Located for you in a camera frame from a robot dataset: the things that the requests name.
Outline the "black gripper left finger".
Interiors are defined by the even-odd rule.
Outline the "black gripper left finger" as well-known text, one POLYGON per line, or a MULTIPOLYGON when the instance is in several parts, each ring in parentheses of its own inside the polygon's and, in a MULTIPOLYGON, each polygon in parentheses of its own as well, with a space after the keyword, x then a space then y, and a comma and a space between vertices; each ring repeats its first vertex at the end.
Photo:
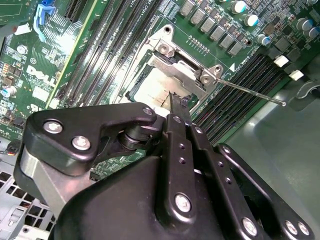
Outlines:
POLYGON ((187 124, 141 102, 33 113, 26 121, 15 166, 18 185, 43 198, 56 222, 81 191, 145 157, 192 155, 187 124))

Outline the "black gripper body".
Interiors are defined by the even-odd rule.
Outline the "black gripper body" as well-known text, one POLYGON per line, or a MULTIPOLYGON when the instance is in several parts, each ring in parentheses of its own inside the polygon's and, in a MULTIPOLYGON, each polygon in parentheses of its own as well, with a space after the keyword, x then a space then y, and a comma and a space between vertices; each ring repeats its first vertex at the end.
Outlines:
POLYGON ((148 156, 74 196, 53 230, 56 240, 242 240, 192 155, 148 156))

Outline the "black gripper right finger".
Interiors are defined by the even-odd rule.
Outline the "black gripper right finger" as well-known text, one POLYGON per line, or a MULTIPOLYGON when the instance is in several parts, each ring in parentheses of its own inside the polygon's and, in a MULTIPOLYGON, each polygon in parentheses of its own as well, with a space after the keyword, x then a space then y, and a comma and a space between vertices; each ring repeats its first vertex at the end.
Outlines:
POLYGON ((192 123, 187 97, 176 97, 176 114, 204 174, 227 240, 314 240, 312 228, 229 145, 212 146, 192 123))

